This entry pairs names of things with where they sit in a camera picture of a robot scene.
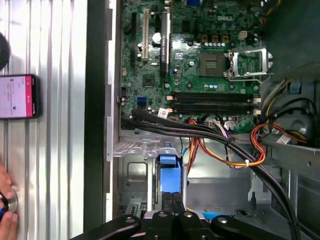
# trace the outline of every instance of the smartphone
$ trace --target smartphone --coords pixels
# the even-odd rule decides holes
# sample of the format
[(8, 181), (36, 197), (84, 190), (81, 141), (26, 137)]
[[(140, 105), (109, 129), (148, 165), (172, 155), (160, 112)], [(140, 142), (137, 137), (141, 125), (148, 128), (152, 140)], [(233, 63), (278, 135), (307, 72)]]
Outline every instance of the smartphone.
[(33, 74), (0, 76), (0, 119), (39, 117), (39, 86)]

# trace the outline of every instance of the finger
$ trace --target finger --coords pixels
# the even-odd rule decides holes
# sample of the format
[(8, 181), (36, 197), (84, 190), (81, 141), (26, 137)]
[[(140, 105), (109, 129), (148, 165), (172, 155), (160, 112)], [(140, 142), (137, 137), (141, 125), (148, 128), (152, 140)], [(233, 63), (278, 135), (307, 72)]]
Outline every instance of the finger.
[(6, 170), (6, 168), (3, 165), (0, 165), (0, 173), (3, 174), (4, 179), (6, 180), (6, 182), (9, 184), (9, 186), (11, 185), (11, 178)]
[(2, 193), (6, 199), (11, 199), (14, 197), (14, 192), (9, 184), (5, 181), (5, 177), (2, 172), (0, 172), (0, 193)]
[(9, 235), (7, 240), (17, 239), (17, 225), (18, 225), (18, 215), (16, 213), (11, 216), (11, 226), (9, 230)]
[(0, 239), (8, 239), (9, 231), (11, 227), (12, 212), (7, 211), (0, 222)]

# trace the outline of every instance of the pcie slot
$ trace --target pcie slot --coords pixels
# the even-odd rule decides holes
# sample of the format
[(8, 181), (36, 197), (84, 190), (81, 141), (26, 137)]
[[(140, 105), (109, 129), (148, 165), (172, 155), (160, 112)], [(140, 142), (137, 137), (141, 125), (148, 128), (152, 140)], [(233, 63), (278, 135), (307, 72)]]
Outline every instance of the pcie slot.
[(130, 47), (130, 65), (132, 68), (136, 65), (136, 46), (137, 46), (137, 13), (131, 13), (131, 47)]
[(250, 105), (214, 105), (177, 103), (173, 108), (177, 114), (219, 114), (219, 115), (249, 115), (253, 114)]
[(240, 93), (176, 92), (172, 96), (168, 96), (167, 100), (179, 103), (249, 103), (253, 98), (252, 94)]
[(149, 47), (149, 16), (148, 8), (143, 9), (142, 18), (142, 61), (148, 61), (148, 47)]

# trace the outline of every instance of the blue sata port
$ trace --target blue sata port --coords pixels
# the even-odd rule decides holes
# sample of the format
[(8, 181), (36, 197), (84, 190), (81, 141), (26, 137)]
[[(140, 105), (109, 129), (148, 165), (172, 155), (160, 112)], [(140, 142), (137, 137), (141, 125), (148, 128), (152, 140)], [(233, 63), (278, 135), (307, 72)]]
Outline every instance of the blue sata port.
[(147, 100), (148, 100), (148, 99), (147, 99), (146, 96), (139, 96), (139, 97), (136, 98), (136, 101), (137, 101), (138, 103), (146, 103)]
[(148, 98), (146, 96), (139, 96), (136, 98), (136, 104), (139, 107), (145, 107), (147, 105)]

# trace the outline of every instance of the silver side panel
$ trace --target silver side panel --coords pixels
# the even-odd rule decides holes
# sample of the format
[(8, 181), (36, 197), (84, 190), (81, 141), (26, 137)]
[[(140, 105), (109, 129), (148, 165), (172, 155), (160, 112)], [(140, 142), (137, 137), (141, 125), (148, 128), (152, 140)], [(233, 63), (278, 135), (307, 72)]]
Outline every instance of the silver side panel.
[(42, 117), (0, 121), (18, 240), (66, 240), (83, 231), (87, 1), (0, 0), (0, 31), (11, 47), (0, 74), (41, 78)]

